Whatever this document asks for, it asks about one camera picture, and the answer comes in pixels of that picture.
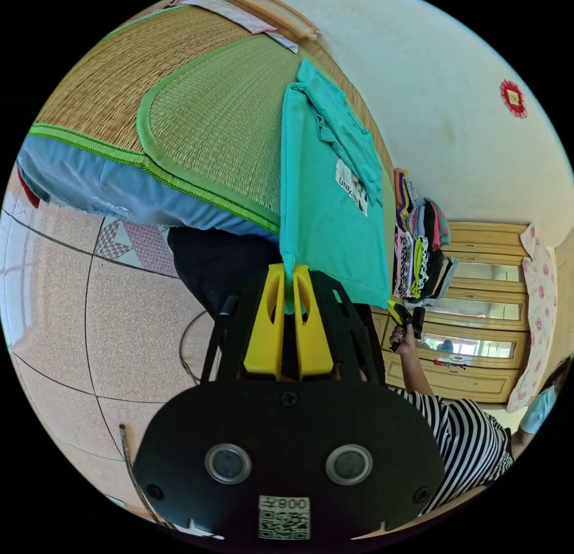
woven straw mat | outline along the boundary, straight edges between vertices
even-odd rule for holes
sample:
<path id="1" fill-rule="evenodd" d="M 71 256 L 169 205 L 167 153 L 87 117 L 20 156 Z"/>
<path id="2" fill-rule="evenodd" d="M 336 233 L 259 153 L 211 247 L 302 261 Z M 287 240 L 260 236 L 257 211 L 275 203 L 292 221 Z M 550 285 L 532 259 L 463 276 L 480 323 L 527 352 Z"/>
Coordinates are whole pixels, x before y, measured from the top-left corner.
<path id="1" fill-rule="evenodd" d="M 249 37 L 241 26 L 192 6 L 149 16 L 92 48 L 56 87 L 36 121 L 141 153 L 136 114 L 145 93 L 193 59 Z M 383 139 L 353 84 L 319 43 L 300 45 L 300 53 L 302 48 L 347 94 L 392 178 L 393 166 Z"/>

red cloth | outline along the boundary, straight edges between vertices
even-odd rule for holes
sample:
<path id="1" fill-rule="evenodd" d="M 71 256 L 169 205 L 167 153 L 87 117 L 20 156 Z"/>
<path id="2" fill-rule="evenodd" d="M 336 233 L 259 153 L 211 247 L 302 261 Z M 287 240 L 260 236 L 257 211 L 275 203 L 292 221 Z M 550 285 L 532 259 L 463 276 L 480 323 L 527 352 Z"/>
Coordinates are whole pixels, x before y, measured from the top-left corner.
<path id="1" fill-rule="evenodd" d="M 24 193 L 26 193 L 26 197 L 27 197 L 28 201 L 30 201 L 30 204 L 33 207 L 38 209 L 38 205 L 40 204 L 39 197 L 36 197 L 32 193 L 32 191 L 30 190 L 30 188 L 26 185 L 26 181 L 24 181 L 24 179 L 22 178 L 22 172 L 20 171 L 20 168 L 18 166 L 16 166 L 16 169 L 18 170 L 18 179 L 20 180 L 20 184 L 22 185 L 22 189 L 24 189 Z"/>

white wall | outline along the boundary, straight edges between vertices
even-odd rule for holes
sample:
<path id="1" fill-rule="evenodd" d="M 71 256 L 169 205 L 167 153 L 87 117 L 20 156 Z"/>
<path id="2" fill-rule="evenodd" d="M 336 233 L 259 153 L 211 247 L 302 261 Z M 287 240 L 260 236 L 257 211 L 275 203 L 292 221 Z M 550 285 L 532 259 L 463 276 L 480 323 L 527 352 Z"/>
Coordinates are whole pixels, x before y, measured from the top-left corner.
<path id="1" fill-rule="evenodd" d="M 419 194 L 452 220 L 534 222 L 544 245 L 562 242 L 574 226 L 572 169 L 536 98 L 488 44 L 421 0 L 282 1 L 319 26 Z M 526 119 L 504 105 L 505 79 L 523 91 Z"/>

wardrobe door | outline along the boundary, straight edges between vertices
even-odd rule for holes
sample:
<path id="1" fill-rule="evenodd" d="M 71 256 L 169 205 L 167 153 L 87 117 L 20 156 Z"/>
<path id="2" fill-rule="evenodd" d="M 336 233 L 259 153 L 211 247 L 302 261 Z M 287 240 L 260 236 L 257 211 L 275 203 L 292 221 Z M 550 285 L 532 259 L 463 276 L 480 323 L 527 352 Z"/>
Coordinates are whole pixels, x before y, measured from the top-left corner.
<path id="1" fill-rule="evenodd" d="M 404 388 L 401 359 L 393 352 L 384 352 L 386 382 Z M 457 400 L 470 398 L 479 403 L 505 403 L 520 375 L 518 370 L 499 370 L 473 367 L 447 367 L 422 358 L 426 379 L 435 395 Z"/>
<path id="2" fill-rule="evenodd" d="M 385 350 L 390 350 L 391 332 L 392 325 L 387 325 L 382 345 Z M 520 369 L 523 366 L 528 337 L 528 333 L 519 331 L 425 322 L 422 336 L 417 341 L 417 352 L 420 358 L 446 364 L 485 369 Z"/>
<path id="3" fill-rule="evenodd" d="M 450 287 L 425 307 L 425 321 L 495 330 L 527 331 L 528 295 Z"/>
<path id="4" fill-rule="evenodd" d="M 523 257 L 495 253 L 445 251 L 459 260 L 450 288 L 525 293 Z"/>
<path id="5" fill-rule="evenodd" d="M 373 318 L 373 325 L 375 327 L 375 331 L 377 332 L 378 343 L 380 345 L 383 341 L 384 332 L 387 328 L 387 323 L 390 316 L 373 311 L 371 311 L 371 316 Z"/>

hand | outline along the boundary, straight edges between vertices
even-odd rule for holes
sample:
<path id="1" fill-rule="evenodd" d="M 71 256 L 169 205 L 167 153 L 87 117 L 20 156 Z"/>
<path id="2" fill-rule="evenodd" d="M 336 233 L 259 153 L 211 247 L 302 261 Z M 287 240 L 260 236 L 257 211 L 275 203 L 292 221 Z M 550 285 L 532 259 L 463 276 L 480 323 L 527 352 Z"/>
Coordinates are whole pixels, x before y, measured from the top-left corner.
<path id="1" fill-rule="evenodd" d="M 399 343 L 399 348 L 396 352 L 399 355 L 407 355 L 411 352 L 415 352 L 416 344 L 414 342 L 414 331 L 412 325 L 407 325 L 407 331 L 396 326 L 392 334 L 390 335 L 390 344 Z"/>

